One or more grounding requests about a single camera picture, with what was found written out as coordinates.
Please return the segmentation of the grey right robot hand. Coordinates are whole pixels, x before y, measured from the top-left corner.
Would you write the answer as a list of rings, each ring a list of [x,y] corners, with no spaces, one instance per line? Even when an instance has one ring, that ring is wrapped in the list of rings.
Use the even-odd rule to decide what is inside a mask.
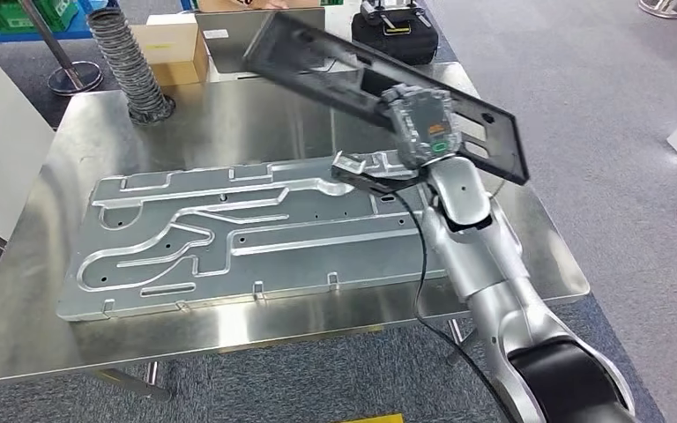
[[[450,92],[398,84],[383,91],[382,99],[397,134],[398,156],[406,168],[419,170],[458,153],[462,139],[451,121]]]

